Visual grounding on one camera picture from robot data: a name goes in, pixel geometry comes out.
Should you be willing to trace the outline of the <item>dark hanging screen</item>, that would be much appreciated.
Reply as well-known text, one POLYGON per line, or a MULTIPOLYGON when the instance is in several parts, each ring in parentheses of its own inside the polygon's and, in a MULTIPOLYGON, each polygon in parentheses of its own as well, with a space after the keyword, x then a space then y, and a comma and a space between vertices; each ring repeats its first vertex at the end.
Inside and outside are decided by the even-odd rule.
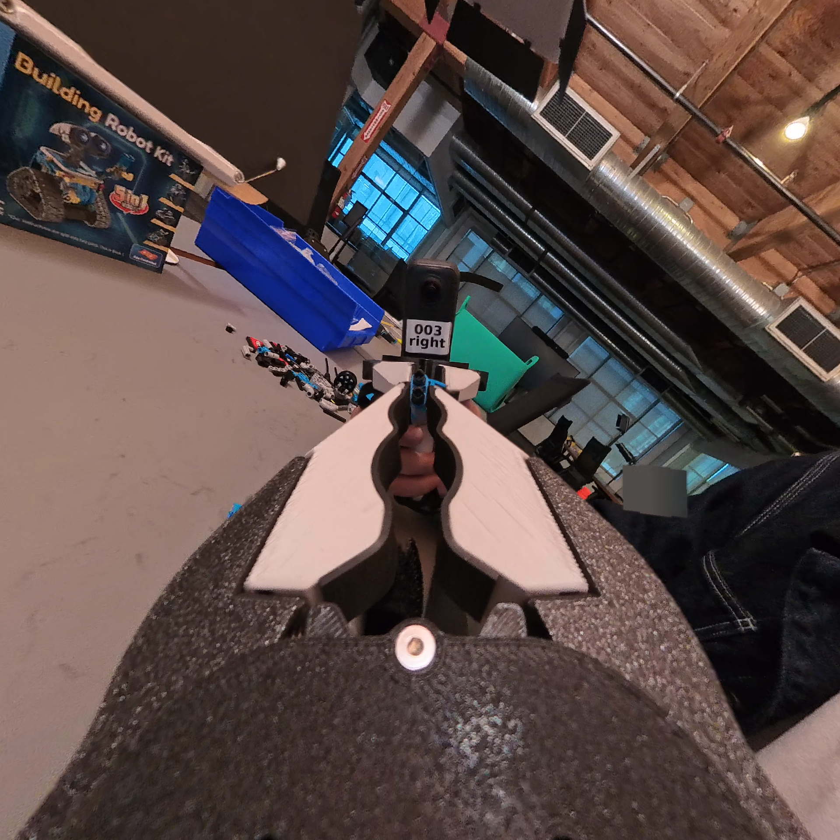
POLYGON ((300 223, 361 41, 353 1, 28 2, 300 223))

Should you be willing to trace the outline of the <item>black slanted board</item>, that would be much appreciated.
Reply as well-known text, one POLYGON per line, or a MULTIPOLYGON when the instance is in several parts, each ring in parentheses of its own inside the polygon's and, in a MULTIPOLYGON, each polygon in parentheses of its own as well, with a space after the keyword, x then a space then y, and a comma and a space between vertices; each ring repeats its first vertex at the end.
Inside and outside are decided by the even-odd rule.
POLYGON ((590 383, 591 380, 587 378, 553 374, 538 387, 489 413, 486 422, 499 434, 508 436, 537 417, 566 406, 590 383))

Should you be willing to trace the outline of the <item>silver ventilation duct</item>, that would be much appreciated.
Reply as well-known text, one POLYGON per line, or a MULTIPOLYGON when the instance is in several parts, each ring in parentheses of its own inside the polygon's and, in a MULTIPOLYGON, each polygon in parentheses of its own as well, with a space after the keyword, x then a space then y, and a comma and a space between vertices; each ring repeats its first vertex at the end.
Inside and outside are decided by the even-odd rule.
POLYGON ((532 118, 533 101, 470 59, 465 63, 464 84, 465 92, 482 108, 731 331, 764 334, 762 344, 778 345, 793 355, 765 329, 790 301, 777 298, 695 225, 683 220, 664 196, 613 152, 593 170, 575 175, 562 156, 566 150, 532 118))

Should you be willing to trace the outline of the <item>person's white shirt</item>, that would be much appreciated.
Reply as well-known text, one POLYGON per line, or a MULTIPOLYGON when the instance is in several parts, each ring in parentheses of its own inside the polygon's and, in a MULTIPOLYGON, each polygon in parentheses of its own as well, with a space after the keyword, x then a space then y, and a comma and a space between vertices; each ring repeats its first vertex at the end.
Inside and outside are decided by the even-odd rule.
POLYGON ((839 736, 803 720, 757 754, 773 785, 817 839, 839 838, 839 736))

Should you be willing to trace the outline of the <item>dark overhead pipe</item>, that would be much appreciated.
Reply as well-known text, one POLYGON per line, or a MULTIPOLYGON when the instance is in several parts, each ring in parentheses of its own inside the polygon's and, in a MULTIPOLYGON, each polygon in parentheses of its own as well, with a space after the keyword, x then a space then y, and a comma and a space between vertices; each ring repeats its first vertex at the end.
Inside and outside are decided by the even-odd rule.
POLYGON ((633 361, 656 371, 708 438, 742 442, 745 425, 734 406, 708 383, 707 369, 687 341, 645 305, 621 277, 555 227, 464 138, 450 145, 453 183, 509 239, 518 267, 551 289, 577 319, 633 361))

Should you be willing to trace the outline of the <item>blue toy brick arm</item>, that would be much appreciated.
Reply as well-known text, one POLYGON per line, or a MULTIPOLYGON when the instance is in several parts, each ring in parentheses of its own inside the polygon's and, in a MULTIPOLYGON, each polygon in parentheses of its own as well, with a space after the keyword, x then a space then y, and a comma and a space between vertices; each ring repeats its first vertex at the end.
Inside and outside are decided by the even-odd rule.
POLYGON ((412 426, 425 427, 427 425, 427 398, 430 386, 440 386, 445 388, 445 383, 430 377, 425 370, 420 367, 416 367, 410 381, 409 395, 410 420, 412 426))

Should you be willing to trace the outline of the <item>pile of small brick parts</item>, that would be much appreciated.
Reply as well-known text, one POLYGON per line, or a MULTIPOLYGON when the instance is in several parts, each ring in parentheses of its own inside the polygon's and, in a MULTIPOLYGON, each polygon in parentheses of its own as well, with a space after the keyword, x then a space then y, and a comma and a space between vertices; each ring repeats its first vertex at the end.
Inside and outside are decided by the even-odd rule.
POLYGON ((381 395, 370 382, 360 381, 352 371, 331 368, 325 360, 325 371, 292 348, 275 342, 247 336, 242 353, 255 359, 284 387, 294 384, 308 399, 319 404, 331 417, 348 421, 357 411, 372 404, 381 395))

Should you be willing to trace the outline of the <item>person's dark denim jacket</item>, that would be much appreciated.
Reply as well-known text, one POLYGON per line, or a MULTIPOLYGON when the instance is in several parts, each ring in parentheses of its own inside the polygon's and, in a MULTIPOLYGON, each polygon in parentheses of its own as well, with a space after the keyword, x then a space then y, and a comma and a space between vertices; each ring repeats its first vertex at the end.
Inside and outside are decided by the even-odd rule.
POLYGON ((743 471, 703 493, 679 600, 742 730, 838 693, 838 451, 743 471))

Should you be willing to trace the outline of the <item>grey hanging panel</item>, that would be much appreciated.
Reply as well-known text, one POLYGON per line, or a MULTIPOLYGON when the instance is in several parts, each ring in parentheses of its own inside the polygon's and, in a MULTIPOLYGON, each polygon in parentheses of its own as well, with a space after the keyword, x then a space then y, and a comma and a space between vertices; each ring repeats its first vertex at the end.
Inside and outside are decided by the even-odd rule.
POLYGON ((586 25, 585 1, 458 1, 447 40, 532 101, 545 62, 557 66, 559 90, 565 92, 586 25))

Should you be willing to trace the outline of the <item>dark blue robot kit box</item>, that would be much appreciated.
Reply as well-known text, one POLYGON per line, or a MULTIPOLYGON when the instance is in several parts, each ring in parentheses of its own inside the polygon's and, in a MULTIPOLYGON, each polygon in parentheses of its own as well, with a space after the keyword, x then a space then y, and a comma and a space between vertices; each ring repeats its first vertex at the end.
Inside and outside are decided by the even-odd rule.
POLYGON ((161 273, 203 168, 1 25, 1 223, 161 273))

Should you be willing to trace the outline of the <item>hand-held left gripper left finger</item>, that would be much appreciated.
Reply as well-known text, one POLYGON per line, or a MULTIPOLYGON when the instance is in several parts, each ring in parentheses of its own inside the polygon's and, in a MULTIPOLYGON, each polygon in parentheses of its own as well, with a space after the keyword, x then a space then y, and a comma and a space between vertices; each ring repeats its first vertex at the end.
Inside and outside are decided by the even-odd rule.
POLYGON ((319 443, 245 578, 247 592, 377 601, 391 586, 389 487, 400 471, 404 388, 319 443))

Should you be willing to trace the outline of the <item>black office chair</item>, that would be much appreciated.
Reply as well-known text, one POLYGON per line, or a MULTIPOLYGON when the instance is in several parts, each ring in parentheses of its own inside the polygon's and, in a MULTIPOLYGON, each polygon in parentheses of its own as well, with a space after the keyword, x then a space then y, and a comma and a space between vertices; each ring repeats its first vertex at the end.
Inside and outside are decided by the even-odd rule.
POLYGON ((610 445, 601 443, 596 437, 592 437, 586 443, 574 462, 574 468, 580 475, 583 485, 593 481, 597 470, 610 454, 611 449, 610 445))
POLYGON ((559 476, 568 471, 575 459, 568 446, 571 425, 572 421, 569 418, 561 416, 552 433, 535 448, 535 456, 559 476))

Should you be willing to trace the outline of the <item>grey desk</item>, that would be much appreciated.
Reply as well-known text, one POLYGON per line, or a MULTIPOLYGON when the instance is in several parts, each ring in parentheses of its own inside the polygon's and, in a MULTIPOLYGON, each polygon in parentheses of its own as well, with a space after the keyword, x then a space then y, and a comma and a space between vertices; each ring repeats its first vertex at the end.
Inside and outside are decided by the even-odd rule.
POLYGON ((2 226, 2 838, 86 733, 189 555, 341 427, 241 353, 317 352, 220 269, 2 226), (225 331, 231 323, 236 333, 225 331))

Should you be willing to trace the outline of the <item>white air vent grille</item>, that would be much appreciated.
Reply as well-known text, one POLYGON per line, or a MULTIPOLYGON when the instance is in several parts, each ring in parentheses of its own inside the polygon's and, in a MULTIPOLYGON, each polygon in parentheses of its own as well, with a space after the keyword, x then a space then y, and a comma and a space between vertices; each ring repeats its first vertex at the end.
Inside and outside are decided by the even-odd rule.
POLYGON ((824 382, 839 376, 839 329, 802 299, 790 301, 766 331, 824 382))
POLYGON ((616 127, 569 87, 561 89, 558 80, 536 101, 532 118, 589 171, 620 137, 616 127))

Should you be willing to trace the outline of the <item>white roller tube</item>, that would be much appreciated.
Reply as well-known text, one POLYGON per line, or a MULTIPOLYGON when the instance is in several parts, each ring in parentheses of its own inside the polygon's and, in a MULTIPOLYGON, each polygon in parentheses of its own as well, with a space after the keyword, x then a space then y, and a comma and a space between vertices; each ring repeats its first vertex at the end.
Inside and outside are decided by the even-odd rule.
POLYGON ((184 131, 160 110, 109 73, 75 41, 23 2, 2 1, 1 19, 42 51, 56 58, 80 78, 99 89, 122 109, 199 161, 222 184, 244 184, 245 177, 233 163, 184 131))

